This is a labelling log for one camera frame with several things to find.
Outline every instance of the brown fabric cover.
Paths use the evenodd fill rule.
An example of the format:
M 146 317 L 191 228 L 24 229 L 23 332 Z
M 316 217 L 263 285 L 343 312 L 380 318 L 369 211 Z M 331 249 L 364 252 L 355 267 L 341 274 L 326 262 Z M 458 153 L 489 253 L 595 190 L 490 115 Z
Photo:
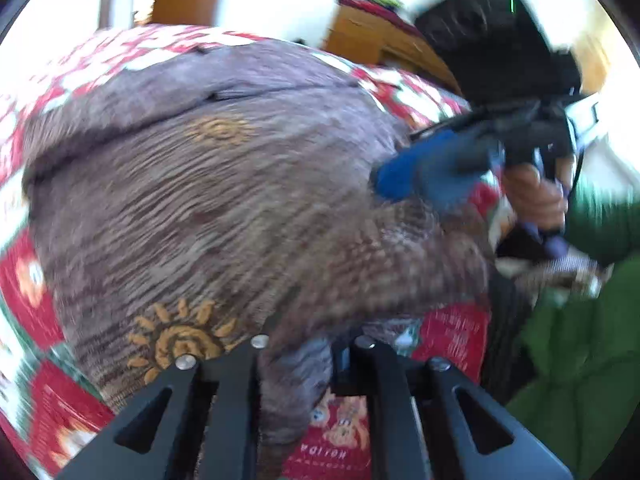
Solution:
M 407 133 L 355 79 L 278 41 L 123 73 L 28 124 L 31 233 L 108 405 L 279 309 L 262 428 L 292 442 L 326 387 L 333 334 L 484 290 L 470 238 L 418 202 L 370 195 L 370 168 Z

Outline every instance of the christmas pattern fabric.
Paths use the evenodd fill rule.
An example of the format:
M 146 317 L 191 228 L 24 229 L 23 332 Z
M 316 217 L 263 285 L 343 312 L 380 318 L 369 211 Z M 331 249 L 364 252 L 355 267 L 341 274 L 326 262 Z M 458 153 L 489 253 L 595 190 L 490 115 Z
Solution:
M 123 70 L 142 70 L 197 47 L 226 48 L 262 39 L 186 25 L 100 31 L 50 62 L 18 95 L 0 96 L 0 429 L 38 478 L 55 476 L 113 414 L 65 345 L 54 295 L 29 235 L 29 204 L 22 192 L 25 120 L 90 92 Z M 468 110 L 464 100 L 409 72 L 355 65 L 319 51 L 314 55 L 356 77 L 381 108 L 413 128 Z M 479 307 L 451 306 L 409 326 L 395 346 L 414 358 L 446 355 L 477 379 L 488 319 Z M 286 461 L 284 478 L 364 480 L 370 478 L 369 468 L 364 398 L 327 392 L 310 416 L 308 435 Z

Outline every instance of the metal screw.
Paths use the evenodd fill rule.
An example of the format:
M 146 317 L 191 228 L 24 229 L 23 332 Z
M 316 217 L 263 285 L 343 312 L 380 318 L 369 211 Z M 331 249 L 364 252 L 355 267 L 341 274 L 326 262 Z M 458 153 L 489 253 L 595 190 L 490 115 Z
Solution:
M 261 350 L 263 348 L 267 348 L 269 343 L 269 336 L 266 334 L 254 335 L 251 338 L 251 346 Z
M 373 340 L 373 338 L 370 338 L 368 335 L 359 335 L 356 338 L 355 343 L 358 348 L 362 348 L 364 350 L 369 350 L 376 345 L 376 342 Z
M 175 360 L 175 365 L 178 370 L 190 370 L 196 365 L 196 362 L 198 362 L 198 360 L 194 356 L 184 354 Z
M 444 357 L 432 357 L 429 359 L 429 368 L 434 372 L 446 372 L 451 368 L 451 363 Z

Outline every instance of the black metal bracket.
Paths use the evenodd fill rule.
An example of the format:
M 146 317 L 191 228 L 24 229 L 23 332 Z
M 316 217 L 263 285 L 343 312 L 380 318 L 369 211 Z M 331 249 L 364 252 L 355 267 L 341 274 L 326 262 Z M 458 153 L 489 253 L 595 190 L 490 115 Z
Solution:
M 184 355 L 140 391 L 59 480 L 255 478 L 259 335 L 199 362 Z M 365 335 L 334 345 L 332 391 L 367 396 L 372 480 L 570 480 L 569 470 L 443 358 L 396 355 Z

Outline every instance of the hand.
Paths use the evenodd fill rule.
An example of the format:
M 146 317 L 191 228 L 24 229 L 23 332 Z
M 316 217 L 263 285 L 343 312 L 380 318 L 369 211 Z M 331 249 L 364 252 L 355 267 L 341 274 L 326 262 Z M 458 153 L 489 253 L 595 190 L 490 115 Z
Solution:
M 575 155 L 556 160 L 556 178 L 570 190 L 575 176 Z M 544 230 L 564 225 L 567 200 L 556 182 L 541 178 L 531 164 L 521 164 L 504 171 L 504 192 L 523 222 L 531 222 Z

